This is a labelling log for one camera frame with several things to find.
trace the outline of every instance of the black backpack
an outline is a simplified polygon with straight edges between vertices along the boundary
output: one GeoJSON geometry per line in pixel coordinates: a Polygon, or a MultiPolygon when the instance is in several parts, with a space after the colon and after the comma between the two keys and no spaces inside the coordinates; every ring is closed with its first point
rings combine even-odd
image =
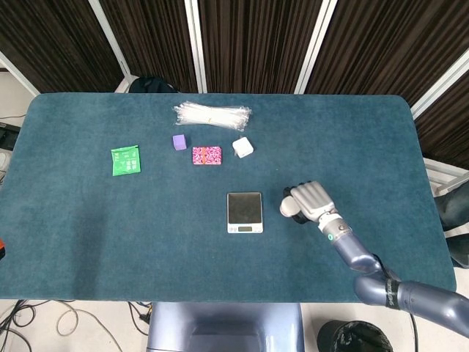
{"type": "Polygon", "coordinates": [[[129,93],[177,93],[177,90],[162,78],[140,77],[132,82],[129,93]]]}

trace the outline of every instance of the purple cube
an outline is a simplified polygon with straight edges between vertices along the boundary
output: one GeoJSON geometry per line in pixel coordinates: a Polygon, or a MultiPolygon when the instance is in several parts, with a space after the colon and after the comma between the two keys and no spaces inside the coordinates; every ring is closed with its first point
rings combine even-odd
{"type": "Polygon", "coordinates": [[[185,137],[183,134],[178,134],[173,136],[173,145],[175,150],[184,150],[187,149],[185,146],[185,137]]]}

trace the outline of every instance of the green packet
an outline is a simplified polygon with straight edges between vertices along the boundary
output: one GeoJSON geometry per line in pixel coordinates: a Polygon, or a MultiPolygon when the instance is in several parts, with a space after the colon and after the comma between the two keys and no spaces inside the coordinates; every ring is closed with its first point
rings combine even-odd
{"type": "Polygon", "coordinates": [[[123,147],[111,150],[112,175],[126,175],[140,172],[139,146],[123,147]]]}

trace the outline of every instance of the black curtain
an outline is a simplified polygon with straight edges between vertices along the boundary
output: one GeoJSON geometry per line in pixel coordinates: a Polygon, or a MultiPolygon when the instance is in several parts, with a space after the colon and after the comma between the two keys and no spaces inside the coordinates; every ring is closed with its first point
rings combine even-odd
{"type": "Polygon", "coordinates": [[[469,72],[416,120],[427,158],[469,169],[469,72]]]}
{"type": "Polygon", "coordinates": [[[159,76],[181,92],[197,92],[183,0],[101,0],[135,76],[159,76]]]}
{"type": "Polygon", "coordinates": [[[199,0],[208,92],[293,93],[320,0],[199,0]]]}
{"type": "Polygon", "coordinates": [[[84,0],[1,0],[0,51],[42,93],[113,92],[123,79],[84,0]]]}
{"type": "Polygon", "coordinates": [[[412,105],[467,48],[467,0],[339,0],[306,92],[412,105]]]}

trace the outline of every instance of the robotic arm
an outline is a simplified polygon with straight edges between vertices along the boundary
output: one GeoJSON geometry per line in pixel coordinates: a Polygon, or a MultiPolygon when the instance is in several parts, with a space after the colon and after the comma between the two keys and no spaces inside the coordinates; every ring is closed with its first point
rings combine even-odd
{"type": "Polygon", "coordinates": [[[349,268],[362,273],[355,279],[354,288],[363,303],[404,310],[469,338],[469,300],[420,282],[401,282],[354,235],[318,182],[286,188],[280,211],[301,224],[319,223],[319,229],[349,268]]]}

